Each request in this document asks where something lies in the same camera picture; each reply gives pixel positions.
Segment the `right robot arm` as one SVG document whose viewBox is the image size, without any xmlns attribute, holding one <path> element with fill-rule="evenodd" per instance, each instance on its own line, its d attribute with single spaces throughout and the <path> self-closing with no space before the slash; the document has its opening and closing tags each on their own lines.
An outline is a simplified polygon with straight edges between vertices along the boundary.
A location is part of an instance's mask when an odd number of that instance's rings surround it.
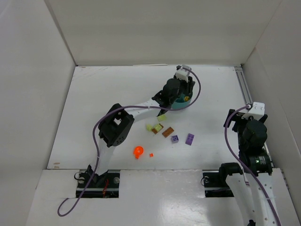
<svg viewBox="0 0 301 226">
<path fill-rule="evenodd" d="M 246 105 L 230 109 L 224 124 L 226 145 L 237 160 L 219 168 L 221 181 L 232 191 L 245 226 L 279 226 L 269 155 L 264 150 L 266 114 L 255 115 Z"/>
</svg>

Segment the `purple curved lego brick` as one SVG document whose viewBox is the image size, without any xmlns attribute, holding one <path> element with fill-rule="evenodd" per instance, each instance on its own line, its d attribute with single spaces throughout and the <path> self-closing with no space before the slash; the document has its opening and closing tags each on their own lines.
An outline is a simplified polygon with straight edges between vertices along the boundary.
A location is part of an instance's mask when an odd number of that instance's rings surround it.
<svg viewBox="0 0 301 226">
<path fill-rule="evenodd" d="M 185 144 L 187 144 L 187 145 L 192 145 L 192 143 L 193 143 L 193 140 L 194 140 L 194 135 L 193 134 L 191 134 L 191 133 L 189 133 L 188 135 L 187 135 L 187 138 L 186 138 L 186 141 L 185 141 Z"/>
</svg>

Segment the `purple square lego brick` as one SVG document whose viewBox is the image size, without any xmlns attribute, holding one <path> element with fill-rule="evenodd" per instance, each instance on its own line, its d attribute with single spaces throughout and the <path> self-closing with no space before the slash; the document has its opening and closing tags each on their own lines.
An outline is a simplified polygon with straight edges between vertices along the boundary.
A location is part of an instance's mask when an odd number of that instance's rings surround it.
<svg viewBox="0 0 301 226">
<path fill-rule="evenodd" d="M 171 136 L 171 140 L 172 140 L 172 143 L 175 144 L 175 143 L 178 143 L 179 142 L 179 138 L 177 135 L 174 135 L 174 136 Z"/>
</svg>

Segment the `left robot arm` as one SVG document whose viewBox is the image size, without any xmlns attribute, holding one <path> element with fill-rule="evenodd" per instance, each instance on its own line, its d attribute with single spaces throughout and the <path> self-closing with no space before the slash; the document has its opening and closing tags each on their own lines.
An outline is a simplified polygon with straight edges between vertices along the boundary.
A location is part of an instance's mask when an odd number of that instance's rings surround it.
<svg viewBox="0 0 301 226">
<path fill-rule="evenodd" d="M 181 96 L 191 98 L 194 85 L 195 81 L 191 76 L 174 75 L 167 80 L 162 90 L 144 103 L 130 106 L 114 104 L 93 128 L 96 158 L 87 167 L 88 182 L 95 187 L 100 187 L 105 182 L 112 154 L 125 141 L 135 122 L 188 108 L 191 104 L 179 109 L 173 109 L 172 105 Z"/>
</svg>

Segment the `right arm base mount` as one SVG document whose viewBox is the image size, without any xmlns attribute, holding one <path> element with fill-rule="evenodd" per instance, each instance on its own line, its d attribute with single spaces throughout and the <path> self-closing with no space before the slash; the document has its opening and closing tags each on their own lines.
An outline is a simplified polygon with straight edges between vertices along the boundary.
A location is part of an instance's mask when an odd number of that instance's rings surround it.
<svg viewBox="0 0 301 226">
<path fill-rule="evenodd" d="M 204 187 L 206 198 L 234 197 L 230 187 L 221 181 L 216 170 L 202 171 L 201 185 Z"/>
</svg>

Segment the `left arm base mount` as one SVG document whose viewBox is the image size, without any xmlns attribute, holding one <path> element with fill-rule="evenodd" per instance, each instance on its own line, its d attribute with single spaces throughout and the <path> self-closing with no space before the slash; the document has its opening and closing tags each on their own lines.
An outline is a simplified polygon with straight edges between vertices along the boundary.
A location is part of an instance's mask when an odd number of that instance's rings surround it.
<svg viewBox="0 0 301 226">
<path fill-rule="evenodd" d="M 93 170 L 88 167 L 86 171 L 79 171 L 74 174 L 74 179 L 77 181 L 76 198 L 80 197 L 84 191 L 82 198 L 118 198 L 120 170 L 108 170 L 101 176 L 95 174 L 86 190 L 87 185 Z"/>
</svg>

